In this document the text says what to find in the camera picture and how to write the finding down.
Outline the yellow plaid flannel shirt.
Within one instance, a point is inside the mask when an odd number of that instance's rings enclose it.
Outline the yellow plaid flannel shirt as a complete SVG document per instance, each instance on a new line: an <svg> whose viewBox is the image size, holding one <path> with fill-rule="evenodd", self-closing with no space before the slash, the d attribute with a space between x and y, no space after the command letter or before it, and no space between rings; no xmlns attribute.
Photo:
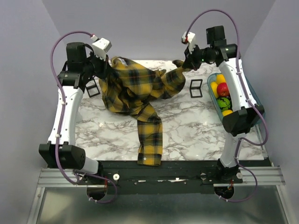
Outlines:
<svg viewBox="0 0 299 224"><path fill-rule="evenodd" d="M151 70L128 58L114 57L109 63L107 77L99 79L105 107L137 121L139 165L161 164L163 124L151 102L172 98L182 91L186 69L180 60L174 64L176 68L171 71Z"/></svg>

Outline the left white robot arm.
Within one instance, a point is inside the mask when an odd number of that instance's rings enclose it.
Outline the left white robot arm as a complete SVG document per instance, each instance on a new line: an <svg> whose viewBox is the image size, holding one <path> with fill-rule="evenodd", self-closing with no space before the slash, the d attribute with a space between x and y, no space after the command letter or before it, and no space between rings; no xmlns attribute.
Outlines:
<svg viewBox="0 0 299 224"><path fill-rule="evenodd" d="M67 44L67 60L56 76L59 86L54 125L48 142L39 146L39 154L50 168L88 173L87 178L93 184L103 181L101 163L86 157L85 150L76 146L75 125L80 102L87 90L86 84L94 77L106 74L110 48L110 41L104 38L92 45L83 42Z"/></svg>

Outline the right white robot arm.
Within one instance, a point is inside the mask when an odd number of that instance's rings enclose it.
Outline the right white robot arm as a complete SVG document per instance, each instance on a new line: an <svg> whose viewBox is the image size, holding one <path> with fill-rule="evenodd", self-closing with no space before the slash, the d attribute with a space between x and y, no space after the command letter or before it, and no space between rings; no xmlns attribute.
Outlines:
<svg viewBox="0 0 299 224"><path fill-rule="evenodd" d="M251 93L242 70L241 57L237 54L237 44L227 43L224 27L208 28L206 39L208 47L204 49L196 45L192 32L184 32L181 42L187 45L185 57L191 60L192 69L197 70L202 63L215 63L228 86L233 112L222 119L227 136L215 170L216 180L225 183L239 172L238 156L242 140L263 118L264 107L257 103Z"/></svg>

